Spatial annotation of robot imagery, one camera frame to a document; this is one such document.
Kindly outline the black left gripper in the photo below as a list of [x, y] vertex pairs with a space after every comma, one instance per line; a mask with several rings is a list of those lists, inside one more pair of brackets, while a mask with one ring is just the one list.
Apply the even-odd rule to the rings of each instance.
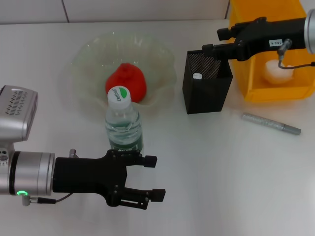
[[55, 193], [95, 193], [110, 207], [146, 210], [149, 202], [163, 202], [165, 189], [124, 188], [126, 166], [155, 168], [157, 157], [143, 156], [140, 150], [109, 150], [98, 159], [58, 157], [53, 173]]

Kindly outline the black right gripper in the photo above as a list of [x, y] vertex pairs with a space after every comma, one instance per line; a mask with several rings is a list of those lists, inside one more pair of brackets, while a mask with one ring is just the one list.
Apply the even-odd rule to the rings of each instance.
[[260, 17], [251, 22], [236, 23], [231, 28], [218, 29], [219, 41], [235, 38], [234, 43], [205, 44], [202, 52], [205, 57], [215, 60], [236, 59], [246, 61], [252, 56], [268, 51], [276, 51], [280, 44], [274, 41], [291, 40], [290, 50], [304, 49], [305, 18], [283, 21], [267, 21]]

